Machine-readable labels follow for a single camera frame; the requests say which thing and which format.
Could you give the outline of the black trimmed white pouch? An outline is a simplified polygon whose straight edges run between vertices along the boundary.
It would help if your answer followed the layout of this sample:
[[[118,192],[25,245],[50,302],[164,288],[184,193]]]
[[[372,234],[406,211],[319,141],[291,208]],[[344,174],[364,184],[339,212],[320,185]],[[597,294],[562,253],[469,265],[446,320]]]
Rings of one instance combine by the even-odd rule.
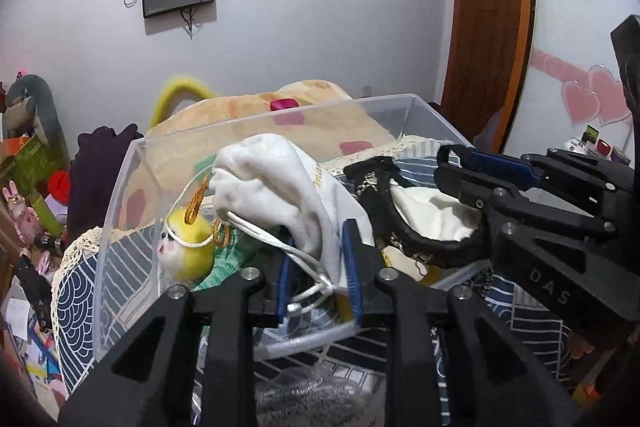
[[[407,258],[445,270],[487,257],[480,210],[436,187],[412,183],[392,158],[368,158],[343,172],[366,210],[376,246],[393,246]]]

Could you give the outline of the white drawstring bag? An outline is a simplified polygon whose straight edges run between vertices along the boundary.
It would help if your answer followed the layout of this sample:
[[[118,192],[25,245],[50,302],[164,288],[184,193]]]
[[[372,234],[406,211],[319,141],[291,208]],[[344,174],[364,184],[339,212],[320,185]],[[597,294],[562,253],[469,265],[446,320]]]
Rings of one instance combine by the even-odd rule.
[[[283,227],[299,261],[323,294],[348,293],[342,228],[355,219],[361,240],[374,244],[369,217],[356,198],[317,161],[284,136],[255,134],[220,150],[207,190],[217,218],[258,242]]]

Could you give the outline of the clear plastic storage bin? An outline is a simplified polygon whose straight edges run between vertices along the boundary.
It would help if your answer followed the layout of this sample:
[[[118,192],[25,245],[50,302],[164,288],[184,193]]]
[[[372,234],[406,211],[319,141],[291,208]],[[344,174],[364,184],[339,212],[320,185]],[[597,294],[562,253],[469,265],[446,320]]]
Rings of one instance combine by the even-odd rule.
[[[320,262],[333,294],[314,295],[297,317],[257,338],[261,360],[288,357],[356,335],[346,317],[340,251],[347,219],[363,210],[338,183],[343,169],[373,157],[432,158],[462,134],[412,94],[377,96],[233,118],[131,142],[103,227],[94,279],[93,352],[107,354],[166,289],[177,283],[156,248],[170,210],[188,205],[212,176],[201,212],[240,231],[277,227],[304,234],[303,250]]]

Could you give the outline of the green knitted cloth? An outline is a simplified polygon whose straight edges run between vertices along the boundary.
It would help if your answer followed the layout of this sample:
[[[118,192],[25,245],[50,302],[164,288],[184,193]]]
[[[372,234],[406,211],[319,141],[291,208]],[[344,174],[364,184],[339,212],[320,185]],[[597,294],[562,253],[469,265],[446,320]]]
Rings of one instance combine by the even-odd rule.
[[[194,286],[193,290],[204,291],[204,289],[221,285],[229,277],[247,267],[260,248],[262,244],[257,239],[232,228],[228,242],[220,248],[215,248],[213,268],[204,280]]]

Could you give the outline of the yellow plush toy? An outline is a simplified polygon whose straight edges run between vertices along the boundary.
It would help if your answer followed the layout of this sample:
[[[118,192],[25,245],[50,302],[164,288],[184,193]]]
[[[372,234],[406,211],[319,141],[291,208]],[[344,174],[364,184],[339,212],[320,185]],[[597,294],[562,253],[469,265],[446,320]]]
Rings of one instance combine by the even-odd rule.
[[[174,281],[197,284],[207,277],[216,252],[229,245],[231,229],[219,218],[209,218],[203,208],[211,173],[186,184],[163,219],[156,254],[160,267]]]

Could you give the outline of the white wardrobe with hearts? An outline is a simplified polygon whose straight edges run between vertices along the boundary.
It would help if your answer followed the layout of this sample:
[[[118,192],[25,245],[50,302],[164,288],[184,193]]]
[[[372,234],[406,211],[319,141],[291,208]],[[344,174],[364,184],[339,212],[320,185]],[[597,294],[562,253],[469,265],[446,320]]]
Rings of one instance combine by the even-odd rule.
[[[639,0],[536,0],[532,49],[504,151],[544,153],[588,126],[634,157],[611,31],[639,11]]]

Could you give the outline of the silver glitter pouch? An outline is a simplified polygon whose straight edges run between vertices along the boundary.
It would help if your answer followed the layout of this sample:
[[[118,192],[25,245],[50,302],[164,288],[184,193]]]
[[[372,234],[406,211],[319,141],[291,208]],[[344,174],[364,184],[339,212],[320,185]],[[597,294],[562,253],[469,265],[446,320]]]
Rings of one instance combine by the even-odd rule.
[[[293,367],[255,388],[258,426],[367,426],[371,396],[325,369]]]

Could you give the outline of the brown wooden door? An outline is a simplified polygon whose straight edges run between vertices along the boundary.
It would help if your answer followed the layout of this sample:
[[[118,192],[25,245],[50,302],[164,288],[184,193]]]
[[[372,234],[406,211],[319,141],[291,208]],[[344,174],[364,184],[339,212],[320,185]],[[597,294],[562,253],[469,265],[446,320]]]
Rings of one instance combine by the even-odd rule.
[[[439,109],[489,152],[506,146],[520,98],[536,0],[454,0]]]

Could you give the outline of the beige plush blanket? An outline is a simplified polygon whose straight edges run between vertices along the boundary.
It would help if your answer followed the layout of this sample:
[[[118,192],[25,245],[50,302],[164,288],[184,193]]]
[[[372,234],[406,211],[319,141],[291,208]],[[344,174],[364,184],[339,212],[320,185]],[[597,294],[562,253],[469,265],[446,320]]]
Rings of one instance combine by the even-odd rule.
[[[355,100],[328,80],[296,81],[277,91],[216,96],[172,114],[131,143],[113,194],[113,225],[144,227],[168,197],[209,166],[221,148],[259,133],[277,133],[320,162],[396,139]]]

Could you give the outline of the blue wave pattern tablecloth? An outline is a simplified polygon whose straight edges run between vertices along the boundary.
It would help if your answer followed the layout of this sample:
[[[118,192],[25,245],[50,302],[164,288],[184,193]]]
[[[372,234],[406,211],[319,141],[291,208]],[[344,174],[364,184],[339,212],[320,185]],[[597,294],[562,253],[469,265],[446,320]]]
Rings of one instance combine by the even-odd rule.
[[[372,148],[331,160],[326,164],[326,170],[344,182],[344,167],[376,155],[390,156],[404,178],[416,185],[431,187],[439,145],[439,141],[434,139],[405,136],[394,148]],[[62,264],[63,273],[52,285],[58,292],[58,301],[52,308],[58,323],[54,334],[60,355],[58,365],[67,392],[74,392],[96,366],[93,297],[101,236],[101,228],[95,227],[70,243],[66,251],[70,260]],[[561,384],[567,384],[570,359],[565,343],[570,330],[561,320],[493,269],[477,272],[465,283],[480,294],[503,322],[512,327],[526,346],[534,350],[553,377]],[[376,390],[384,381],[382,338],[382,332],[369,329],[329,347],[302,351],[280,359],[270,357],[258,364],[256,375],[262,381],[269,381],[289,366],[320,362],[335,375],[348,377],[363,389]]]

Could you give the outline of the dark purple garment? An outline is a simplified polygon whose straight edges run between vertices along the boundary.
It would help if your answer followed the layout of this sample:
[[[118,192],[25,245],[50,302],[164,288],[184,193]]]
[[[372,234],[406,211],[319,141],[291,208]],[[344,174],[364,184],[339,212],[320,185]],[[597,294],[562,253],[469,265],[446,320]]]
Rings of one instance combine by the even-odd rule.
[[[129,145],[141,137],[136,124],[128,124],[119,133],[102,126],[78,135],[78,152],[70,163],[68,243],[88,230],[102,227]]]

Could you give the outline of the pink rabbit plush toy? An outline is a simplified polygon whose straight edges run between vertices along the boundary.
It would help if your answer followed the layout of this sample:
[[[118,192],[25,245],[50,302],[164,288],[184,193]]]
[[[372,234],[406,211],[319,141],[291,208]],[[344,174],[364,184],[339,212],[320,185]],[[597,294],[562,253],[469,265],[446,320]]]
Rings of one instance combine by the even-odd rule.
[[[27,204],[27,200],[17,190],[13,180],[2,188],[2,195],[6,200],[18,238],[27,246],[34,245],[36,236],[43,231],[35,210]]]

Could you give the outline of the green cardboard box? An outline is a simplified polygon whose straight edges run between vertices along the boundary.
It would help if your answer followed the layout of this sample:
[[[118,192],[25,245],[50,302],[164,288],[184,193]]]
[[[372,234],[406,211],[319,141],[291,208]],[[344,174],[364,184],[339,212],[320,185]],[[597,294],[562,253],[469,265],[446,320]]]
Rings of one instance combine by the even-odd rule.
[[[15,154],[1,161],[1,186],[8,186],[13,181],[22,196],[42,192],[52,174],[67,167],[68,157],[63,144],[47,146],[34,135]]]

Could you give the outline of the grey green plush toy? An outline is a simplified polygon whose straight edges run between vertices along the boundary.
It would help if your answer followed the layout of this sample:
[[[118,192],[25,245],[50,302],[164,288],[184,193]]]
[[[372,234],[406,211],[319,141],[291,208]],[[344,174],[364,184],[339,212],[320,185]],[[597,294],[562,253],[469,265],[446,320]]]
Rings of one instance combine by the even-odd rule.
[[[47,81],[27,74],[17,78],[1,97],[1,139],[35,135],[45,146],[70,160],[53,95]]]

